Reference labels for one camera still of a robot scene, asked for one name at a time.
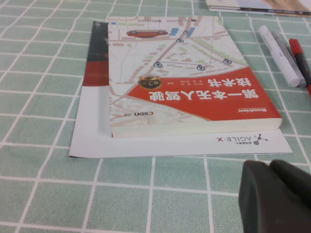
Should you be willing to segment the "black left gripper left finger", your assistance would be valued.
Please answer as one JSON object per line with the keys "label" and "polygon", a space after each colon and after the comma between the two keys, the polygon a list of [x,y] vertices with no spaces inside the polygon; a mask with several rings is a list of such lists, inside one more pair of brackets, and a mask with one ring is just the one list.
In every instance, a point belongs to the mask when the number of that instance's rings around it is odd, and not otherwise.
{"label": "black left gripper left finger", "polygon": [[244,162],[239,208],[245,233],[311,231],[311,201],[292,192],[264,162]]}

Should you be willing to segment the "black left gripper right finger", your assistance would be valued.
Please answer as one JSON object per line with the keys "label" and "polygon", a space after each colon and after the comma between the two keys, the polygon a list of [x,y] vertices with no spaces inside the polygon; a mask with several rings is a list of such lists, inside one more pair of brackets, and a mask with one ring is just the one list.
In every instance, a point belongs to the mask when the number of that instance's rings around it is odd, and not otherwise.
{"label": "black left gripper right finger", "polygon": [[311,200],[311,175],[283,160],[273,160],[270,168],[303,201]]}

